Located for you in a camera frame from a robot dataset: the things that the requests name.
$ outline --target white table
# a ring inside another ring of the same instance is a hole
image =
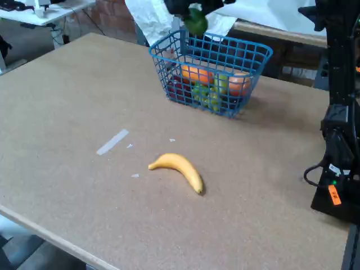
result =
[[[46,26],[49,23],[57,25],[57,31],[51,31],[53,37],[54,47],[60,47],[64,41],[62,40],[61,26],[59,20],[74,12],[83,10],[86,7],[96,4],[96,0],[68,0],[59,4],[52,4],[44,13],[44,18],[38,17],[33,10],[25,11],[4,11],[0,10],[0,18],[19,21],[21,23],[33,24],[38,26]],[[14,63],[12,66],[6,67],[4,59],[0,54],[0,75],[9,72],[10,70],[24,64],[26,61],[22,60]]]

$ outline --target green pepper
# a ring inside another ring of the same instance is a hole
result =
[[[208,29],[208,20],[203,12],[196,8],[189,8],[189,15],[184,18],[184,24],[194,35],[203,35]]]

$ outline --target table edge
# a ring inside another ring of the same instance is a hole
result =
[[[45,228],[37,225],[36,223],[28,220],[27,218],[23,217],[20,214],[17,214],[16,212],[10,210],[3,205],[0,205],[0,214],[17,223],[18,225],[21,225],[24,228],[30,230],[35,235],[41,237],[42,239],[60,248],[61,250],[71,254],[72,256],[75,256],[76,258],[82,260],[90,266],[95,267],[95,269],[97,270],[119,270],[119,268],[116,268],[113,265],[106,263],[105,261],[92,255],[91,253],[79,248],[78,246],[75,246],[74,244],[66,241],[60,236],[46,230]]]

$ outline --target fruit basket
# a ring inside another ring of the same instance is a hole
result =
[[[181,29],[149,53],[170,100],[232,118],[248,103],[273,51],[260,43],[210,33],[192,36]]]

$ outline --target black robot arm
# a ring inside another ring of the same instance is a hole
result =
[[[354,38],[360,1],[316,0],[316,6],[299,8],[299,12],[315,23],[316,31],[326,28],[328,46],[329,106],[321,121],[326,152],[319,164],[304,173],[305,180],[317,186],[311,207],[360,224],[360,108],[355,99]],[[307,174],[318,167],[322,174],[319,183],[314,183]]]

